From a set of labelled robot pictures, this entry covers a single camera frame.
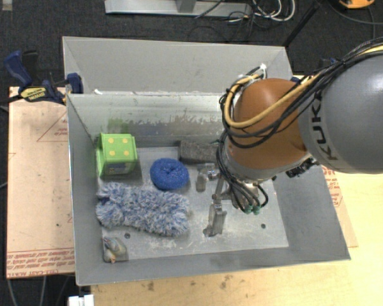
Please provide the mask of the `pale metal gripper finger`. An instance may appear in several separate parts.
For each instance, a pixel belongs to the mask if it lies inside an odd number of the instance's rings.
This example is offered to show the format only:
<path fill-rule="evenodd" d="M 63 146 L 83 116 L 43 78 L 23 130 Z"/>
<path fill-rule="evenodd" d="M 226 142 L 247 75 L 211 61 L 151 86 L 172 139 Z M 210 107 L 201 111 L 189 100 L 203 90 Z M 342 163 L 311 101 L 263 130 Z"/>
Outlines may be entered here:
<path fill-rule="evenodd" d="M 218 178 L 218 169 L 214 164 L 201 164 L 197 167 L 197 179 L 195 182 L 196 191 L 202 193 L 206 190 L 208 181 Z"/>
<path fill-rule="evenodd" d="M 221 235 L 225 224 L 227 211 L 223 209 L 222 204 L 212 203 L 209 208 L 208 224 L 203 230 L 206 237 Z"/>

